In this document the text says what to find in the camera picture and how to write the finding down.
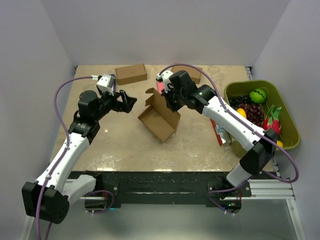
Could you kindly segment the brown cardboard box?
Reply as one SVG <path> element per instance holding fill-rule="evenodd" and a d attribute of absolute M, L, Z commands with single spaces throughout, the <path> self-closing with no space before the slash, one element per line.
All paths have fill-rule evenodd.
<path fill-rule="evenodd" d="M 145 91 L 150 97 L 145 100 L 145 110 L 137 117 L 162 143 L 177 132 L 181 115 L 167 108 L 165 98 L 155 89 Z"/>

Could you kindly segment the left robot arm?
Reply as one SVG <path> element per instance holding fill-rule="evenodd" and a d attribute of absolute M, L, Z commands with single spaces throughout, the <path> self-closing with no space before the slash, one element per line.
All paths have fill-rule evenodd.
<path fill-rule="evenodd" d="M 104 184 L 92 175 L 82 174 L 72 183 L 67 179 L 84 151 L 97 135 L 102 119 L 110 111 L 129 113 L 137 98 L 124 90 L 100 95 L 93 90 L 82 92 L 78 110 L 67 131 L 66 139 L 47 169 L 35 180 L 26 182 L 21 190 L 28 216 L 60 224 L 69 208 L 84 195 L 99 196 Z"/>

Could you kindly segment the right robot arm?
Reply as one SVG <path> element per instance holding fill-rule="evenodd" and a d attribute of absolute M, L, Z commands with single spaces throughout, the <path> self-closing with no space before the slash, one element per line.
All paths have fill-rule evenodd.
<path fill-rule="evenodd" d="M 209 85 L 197 86 L 185 70 L 178 72 L 164 71 L 156 80 L 163 83 L 161 91 L 167 108 L 177 112 L 183 106 L 196 110 L 215 121 L 230 133 L 245 149 L 246 154 L 227 174 L 223 183 L 223 192 L 235 196 L 244 181 L 257 175 L 275 155 L 278 135 L 274 130 L 264 130 L 251 123 L 224 100 Z"/>

